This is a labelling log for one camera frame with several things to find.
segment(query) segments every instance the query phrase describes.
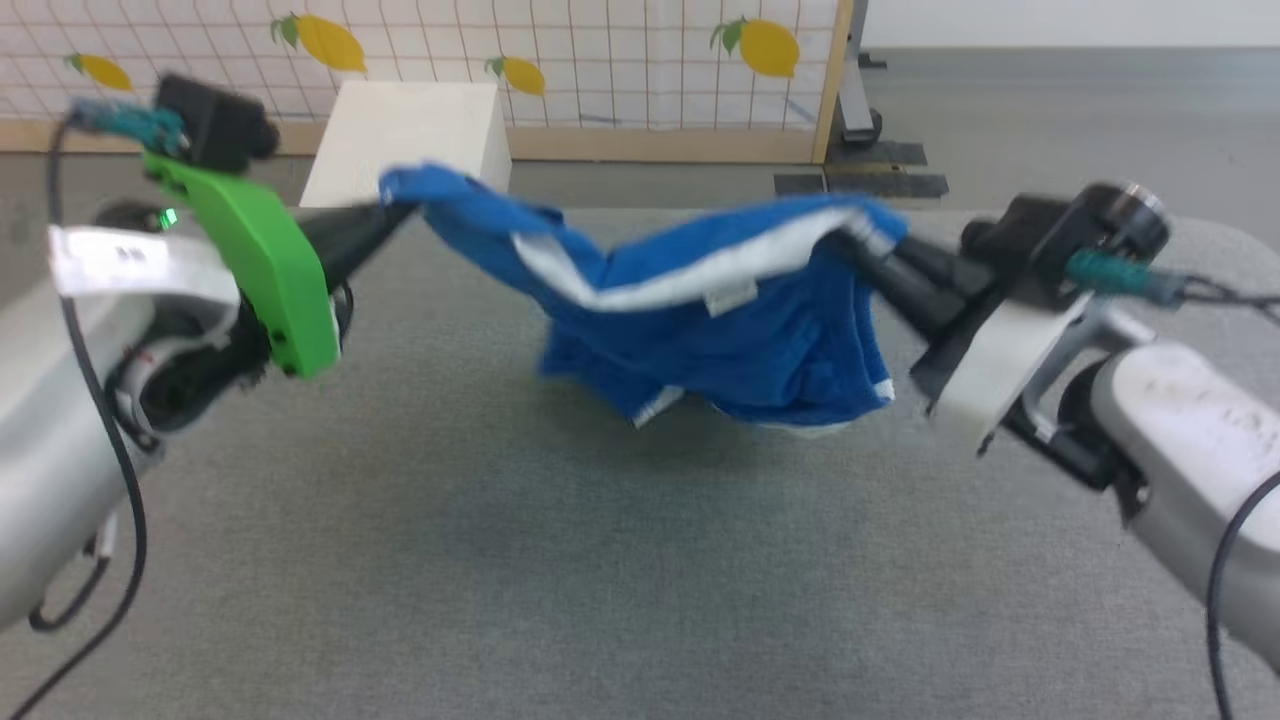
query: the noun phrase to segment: yellow lemon print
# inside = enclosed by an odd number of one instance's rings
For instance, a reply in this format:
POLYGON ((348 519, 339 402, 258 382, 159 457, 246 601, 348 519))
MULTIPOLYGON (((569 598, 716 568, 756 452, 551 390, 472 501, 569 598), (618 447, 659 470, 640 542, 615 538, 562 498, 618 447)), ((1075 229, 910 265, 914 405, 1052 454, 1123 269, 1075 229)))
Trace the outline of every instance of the yellow lemon print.
POLYGON ((769 77, 795 77, 796 63, 800 61, 800 44, 787 28, 769 20, 740 20, 723 23, 712 33, 712 47, 716 40, 724 44, 724 51, 733 54, 733 47, 742 45, 742 60, 746 67, 769 77))
POLYGON ((494 58, 484 64, 484 69, 493 69, 493 74, 499 78, 506 73, 511 87, 529 95, 541 95, 547 90, 547 78, 538 65, 520 58, 494 58))
POLYGON ((276 37, 283 37, 294 50, 298 49, 301 38, 302 46, 312 58, 335 70, 369 72, 365 68, 365 49, 360 46, 360 41, 352 37, 347 28, 324 18, 289 13, 271 22, 271 41, 275 42, 276 37))
POLYGON ((133 90, 133 81, 129 79, 129 74, 122 70, 120 65, 106 58, 77 53, 63 58, 63 61, 77 73, 93 78, 93 82, 104 87, 110 87, 111 90, 133 90))

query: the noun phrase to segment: blue cloth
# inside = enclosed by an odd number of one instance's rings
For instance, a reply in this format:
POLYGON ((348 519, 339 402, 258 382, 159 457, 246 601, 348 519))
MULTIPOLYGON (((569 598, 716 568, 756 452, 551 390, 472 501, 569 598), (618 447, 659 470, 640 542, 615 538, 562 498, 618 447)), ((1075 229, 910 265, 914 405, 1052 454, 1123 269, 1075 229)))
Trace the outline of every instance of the blue cloth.
POLYGON ((457 252, 552 319, 541 372, 640 423, 680 391, 751 423, 828 427, 892 400, 870 290, 819 243, 845 227, 892 247, 901 218, 813 195, 699 218, 602 252, 553 209, 436 165, 393 169, 384 202, 420 202, 457 252))

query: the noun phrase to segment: white wall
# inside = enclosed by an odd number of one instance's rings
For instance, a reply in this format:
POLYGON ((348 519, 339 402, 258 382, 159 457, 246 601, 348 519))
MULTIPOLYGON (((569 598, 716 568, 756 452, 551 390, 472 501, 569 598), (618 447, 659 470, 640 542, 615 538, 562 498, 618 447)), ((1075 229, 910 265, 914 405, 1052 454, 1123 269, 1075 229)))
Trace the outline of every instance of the white wall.
POLYGON ((1280 47, 1276 0, 869 0, 863 47, 1280 47))

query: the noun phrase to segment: wooden frame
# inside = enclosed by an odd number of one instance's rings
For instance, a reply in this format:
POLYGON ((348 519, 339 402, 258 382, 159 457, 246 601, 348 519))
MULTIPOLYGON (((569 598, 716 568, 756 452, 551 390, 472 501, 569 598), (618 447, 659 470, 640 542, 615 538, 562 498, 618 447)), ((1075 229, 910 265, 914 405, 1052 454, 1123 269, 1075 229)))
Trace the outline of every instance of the wooden frame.
MULTIPOLYGON (((827 156, 836 96, 845 69, 846 33, 856 0, 840 0, 818 127, 803 131, 685 129, 672 132, 580 128, 507 128, 513 160, 612 160, 625 163, 820 164, 827 156)), ((55 123, 0 120, 0 152, 45 152, 55 123)), ((280 123, 280 155, 315 155, 323 123, 280 123)), ((73 135, 68 152, 137 152, 137 145, 73 135)))

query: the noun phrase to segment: green led light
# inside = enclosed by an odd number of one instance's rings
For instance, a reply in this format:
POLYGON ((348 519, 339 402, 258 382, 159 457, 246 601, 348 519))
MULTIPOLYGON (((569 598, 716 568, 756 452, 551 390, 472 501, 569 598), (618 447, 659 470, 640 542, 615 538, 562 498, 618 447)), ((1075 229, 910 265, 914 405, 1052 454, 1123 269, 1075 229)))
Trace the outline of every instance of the green led light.
POLYGON ((166 231, 173 225, 178 224, 178 211, 169 208, 164 213, 160 213, 160 229, 166 231))

